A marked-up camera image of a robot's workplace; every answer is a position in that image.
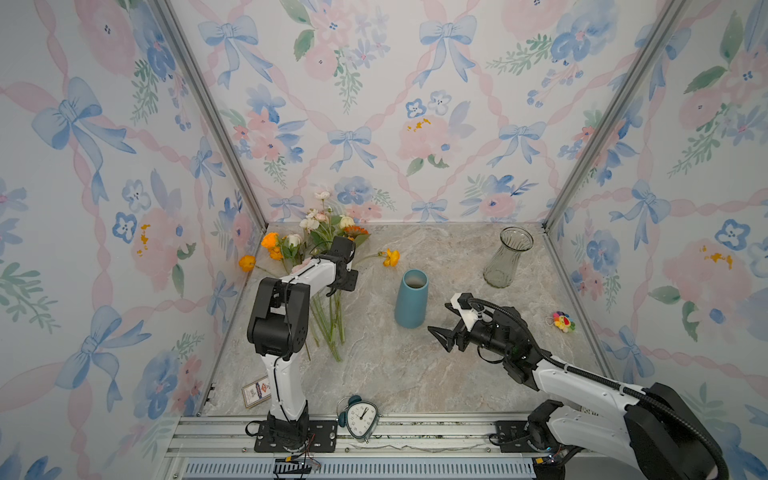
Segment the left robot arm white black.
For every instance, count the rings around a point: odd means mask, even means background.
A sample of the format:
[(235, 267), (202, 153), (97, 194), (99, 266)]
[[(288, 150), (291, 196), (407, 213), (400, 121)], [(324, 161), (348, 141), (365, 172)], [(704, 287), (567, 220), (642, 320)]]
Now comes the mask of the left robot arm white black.
[(331, 294), (355, 289), (355, 250), (352, 240), (337, 236), (327, 252), (310, 257), (286, 276), (265, 277), (258, 284), (247, 340), (268, 375), (270, 410), (261, 427), (271, 444), (297, 450), (310, 438), (308, 400), (294, 356), (306, 343), (312, 298), (325, 289)]

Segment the teal ceramic vase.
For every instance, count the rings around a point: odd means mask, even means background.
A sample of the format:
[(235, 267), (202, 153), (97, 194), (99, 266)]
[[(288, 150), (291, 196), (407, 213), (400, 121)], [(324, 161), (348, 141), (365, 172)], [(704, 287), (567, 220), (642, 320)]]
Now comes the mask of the teal ceramic vase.
[(407, 329), (420, 327), (426, 319), (429, 279), (421, 270), (407, 271), (398, 290), (394, 318), (398, 325)]

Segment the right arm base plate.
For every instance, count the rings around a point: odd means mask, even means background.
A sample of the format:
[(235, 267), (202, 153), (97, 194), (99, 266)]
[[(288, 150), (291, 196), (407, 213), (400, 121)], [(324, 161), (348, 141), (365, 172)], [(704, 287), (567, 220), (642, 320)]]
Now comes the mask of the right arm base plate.
[(499, 420), (494, 423), (495, 431), (488, 435), (492, 445), (502, 453), (539, 453), (543, 455), (565, 455), (573, 445), (559, 442), (549, 427), (542, 422), (527, 420)]

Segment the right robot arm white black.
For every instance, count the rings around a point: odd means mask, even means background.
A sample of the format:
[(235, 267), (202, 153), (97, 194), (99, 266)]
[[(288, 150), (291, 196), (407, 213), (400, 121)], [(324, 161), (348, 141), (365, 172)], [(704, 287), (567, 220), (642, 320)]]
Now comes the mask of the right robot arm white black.
[(523, 426), (501, 421), (492, 444), (509, 452), (540, 453), (539, 468), (560, 476), (577, 454), (591, 451), (639, 470), (648, 479), (727, 479), (722, 448), (671, 387), (627, 384), (569, 364), (543, 349), (520, 313), (469, 293), (446, 308), (459, 318), (452, 329), (429, 327), (446, 351), (492, 353), (517, 384), (548, 394)]

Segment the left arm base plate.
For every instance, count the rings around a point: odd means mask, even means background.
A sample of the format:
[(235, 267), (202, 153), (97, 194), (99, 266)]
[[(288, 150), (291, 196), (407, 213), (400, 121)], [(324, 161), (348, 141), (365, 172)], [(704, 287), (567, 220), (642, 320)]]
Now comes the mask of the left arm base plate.
[(253, 435), (256, 453), (333, 453), (338, 440), (335, 420), (286, 422), (267, 419)]

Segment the orange poppy flower stem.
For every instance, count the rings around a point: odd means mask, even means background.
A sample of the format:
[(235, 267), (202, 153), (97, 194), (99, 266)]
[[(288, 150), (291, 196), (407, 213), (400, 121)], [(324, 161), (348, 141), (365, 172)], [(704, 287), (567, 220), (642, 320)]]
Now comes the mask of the orange poppy flower stem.
[[(360, 266), (361, 264), (364, 264), (365, 262), (369, 260), (380, 260), (381, 264), (390, 269), (395, 269), (400, 262), (401, 258), (401, 252), (396, 249), (386, 249), (378, 251), (376, 254), (370, 254), (365, 257), (363, 257), (361, 260), (357, 261), (356, 263), (353, 263), (353, 267)], [(343, 305), (341, 296), (338, 296), (336, 299), (336, 320), (337, 320), (337, 326), (339, 330), (339, 340), (342, 345), (346, 343), (346, 331), (344, 326), (344, 320), (343, 320), (344, 314), (343, 314)]]

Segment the orange sunflower stem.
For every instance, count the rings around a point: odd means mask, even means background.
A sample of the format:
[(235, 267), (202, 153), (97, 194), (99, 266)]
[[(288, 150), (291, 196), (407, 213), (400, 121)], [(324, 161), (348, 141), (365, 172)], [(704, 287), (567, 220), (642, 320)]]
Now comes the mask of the orange sunflower stem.
[(346, 238), (353, 241), (357, 247), (363, 245), (370, 237), (370, 233), (363, 227), (350, 225), (342, 229)]

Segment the white flower stem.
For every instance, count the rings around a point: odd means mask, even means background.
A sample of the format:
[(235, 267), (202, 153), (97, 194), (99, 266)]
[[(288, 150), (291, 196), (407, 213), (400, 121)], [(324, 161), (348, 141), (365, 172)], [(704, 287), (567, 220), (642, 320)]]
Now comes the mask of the white flower stem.
[(336, 237), (353, 240), (355, 220), (331, 201), (331, 192), (319, 190), (314, 193), (319, 202), (317, 208), (310, 208), (299, 226), (306, 236), (306, 246), (310, 255), (327, 252)]

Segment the pink carnation flower stem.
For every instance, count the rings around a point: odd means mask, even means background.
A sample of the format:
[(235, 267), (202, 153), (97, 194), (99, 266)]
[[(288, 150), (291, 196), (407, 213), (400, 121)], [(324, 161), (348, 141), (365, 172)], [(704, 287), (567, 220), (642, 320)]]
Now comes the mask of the pink carnation flower stem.
[(336, 342), (336, 326), (339, 316), (334, 312), (339, 299), (340, 296), (338, 294), (326, 297), (322, 289), (320, 289), (313, 294), (310, 300), (310, 312), (314, 317), (311, 330), (315, 344), (319, 346), (320, 338), (322, 338), (336, 362), (342, 361)]

